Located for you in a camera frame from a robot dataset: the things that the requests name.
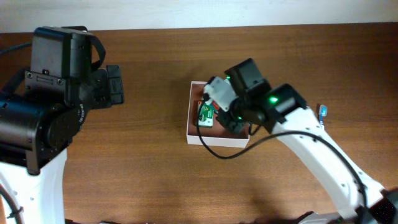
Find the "blue white toothbrush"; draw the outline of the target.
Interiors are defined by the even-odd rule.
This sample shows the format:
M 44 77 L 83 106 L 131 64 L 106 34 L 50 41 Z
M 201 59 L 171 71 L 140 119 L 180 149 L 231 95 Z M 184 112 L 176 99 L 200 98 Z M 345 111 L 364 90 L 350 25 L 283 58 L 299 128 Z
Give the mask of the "blue white toothbrush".
M 319 122 L 322 127 L 324 127 L 324 117 L 327 116 L 328 108 L 325 105 L 320 105 L 318 114 L 319 114 Z

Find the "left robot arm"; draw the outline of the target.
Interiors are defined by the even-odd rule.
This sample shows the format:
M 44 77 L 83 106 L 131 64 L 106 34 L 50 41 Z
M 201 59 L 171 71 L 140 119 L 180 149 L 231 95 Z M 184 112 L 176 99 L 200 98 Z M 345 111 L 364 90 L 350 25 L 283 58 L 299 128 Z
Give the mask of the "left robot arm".
M 1 89 L 1 202 L 7 223 L 65 223 L 67 149 L 88 113 L 124 103 L 118 65 L 84 26 L 38 27 L 30 65 Z

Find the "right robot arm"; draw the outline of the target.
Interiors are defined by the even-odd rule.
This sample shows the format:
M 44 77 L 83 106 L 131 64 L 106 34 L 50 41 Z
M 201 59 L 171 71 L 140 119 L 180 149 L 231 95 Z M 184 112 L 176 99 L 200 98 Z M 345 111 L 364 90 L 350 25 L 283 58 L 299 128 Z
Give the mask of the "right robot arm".
M 289 84 L 271 87 L 249 58 L 213 77 L 206 93 L 237 122 L 258 124 L 285 144 L 317 178 L 335 213 L 311 212 L 299 223 L 397 223 L 397 190 L 386 190 L 367 175 L 325 131 L 303 97 Z

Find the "green white soap box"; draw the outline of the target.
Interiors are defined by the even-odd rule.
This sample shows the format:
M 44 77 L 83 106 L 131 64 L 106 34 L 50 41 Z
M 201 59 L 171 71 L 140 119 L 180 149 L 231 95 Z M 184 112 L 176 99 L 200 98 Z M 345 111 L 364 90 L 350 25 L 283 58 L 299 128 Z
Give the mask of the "green white soap box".
M 206 103 L 198 102 L 198 125 L 203 128 L 213 127 L 214 111 Z

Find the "green red toothpaste tube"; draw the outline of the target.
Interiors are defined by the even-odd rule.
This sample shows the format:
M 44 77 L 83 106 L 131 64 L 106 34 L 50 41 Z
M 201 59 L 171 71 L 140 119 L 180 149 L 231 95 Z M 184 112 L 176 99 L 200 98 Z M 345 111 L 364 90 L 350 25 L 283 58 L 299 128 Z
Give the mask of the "green red toothpaste tube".
M 211 106 L 215 112 L 218 112 L 220 107 L 215 102 L 212 102 Z

